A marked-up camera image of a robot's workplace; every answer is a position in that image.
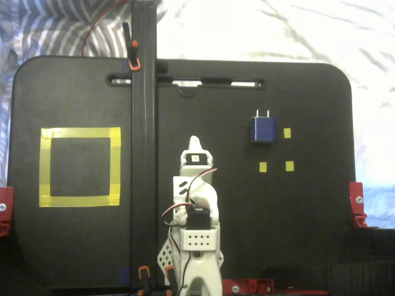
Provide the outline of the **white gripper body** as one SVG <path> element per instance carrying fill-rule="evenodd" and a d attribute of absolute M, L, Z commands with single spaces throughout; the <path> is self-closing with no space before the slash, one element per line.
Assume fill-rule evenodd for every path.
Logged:
<path fill-rule="evenodd" d="M 184 150 L 180 157 L 180 172 L 173 177 L 173 224 L 186 226 L 191 220 L 188 211 L 208 210 L 212 227 L 219 222 L 218 195 L 212 185 L 215 168 L 209 151 Z"/>

